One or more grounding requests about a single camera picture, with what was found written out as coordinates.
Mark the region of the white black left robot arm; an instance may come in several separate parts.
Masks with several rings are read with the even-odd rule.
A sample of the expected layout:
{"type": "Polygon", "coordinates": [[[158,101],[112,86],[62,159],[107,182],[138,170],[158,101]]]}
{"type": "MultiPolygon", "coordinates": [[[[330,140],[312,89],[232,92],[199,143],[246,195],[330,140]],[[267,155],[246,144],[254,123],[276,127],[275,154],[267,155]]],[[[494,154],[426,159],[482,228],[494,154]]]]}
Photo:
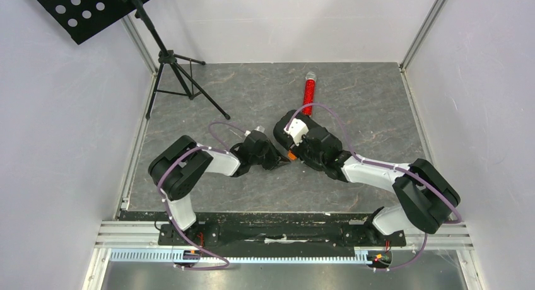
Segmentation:
{"type": "Polygon", "coordinates": [[[150,163],[148,174],[175,226],[174,237],[181,244],[190,245],[198,236],[191,191],[203,174],[240,177],[255,165],[271,171],[289,163],[290,159],[259,130],[248,132],[243,142],[229,150],[205,146],[183,135],[150,163]]]}

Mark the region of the black plastic tool case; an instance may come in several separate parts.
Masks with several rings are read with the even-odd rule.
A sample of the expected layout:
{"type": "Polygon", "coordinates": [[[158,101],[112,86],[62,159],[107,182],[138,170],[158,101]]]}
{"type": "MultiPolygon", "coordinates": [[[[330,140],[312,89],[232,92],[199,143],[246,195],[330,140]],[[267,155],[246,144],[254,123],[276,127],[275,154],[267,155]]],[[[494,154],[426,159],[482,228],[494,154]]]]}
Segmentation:
{"type": "MultiPolygon", "coordinates": [[[[303,141],[304,136],[326,137],[334,136],[325,127],[315,122],[311,117],[304,115],[298,110],[288,111],[274,126],[273,136],[276,141],[288,152],[288,154],[298,160],[298,146],[303,141]]],[[[330,169],[332,163],[337,158],[327,163],[324,171],[330,169]]]]}

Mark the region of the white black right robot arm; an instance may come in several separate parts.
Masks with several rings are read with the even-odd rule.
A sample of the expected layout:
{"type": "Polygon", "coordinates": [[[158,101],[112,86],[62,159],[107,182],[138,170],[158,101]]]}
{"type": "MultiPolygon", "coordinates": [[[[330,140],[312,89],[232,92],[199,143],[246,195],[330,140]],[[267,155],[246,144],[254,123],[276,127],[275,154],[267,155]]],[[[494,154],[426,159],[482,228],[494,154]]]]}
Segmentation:
{"type": "Polygon", "coordinates": [[[333,180],[362,183],[392,192],[397,204],[378,208],[364,228],[366,240],[379,245],[396,231],[416,228],[434,234],[451,216],[461,220],[457,211],[459,194],[435,167],[425,159],[413,163],[389,163],[366,159],[323,127],[287,126],[288,150],[315,170],[333,180]]]}

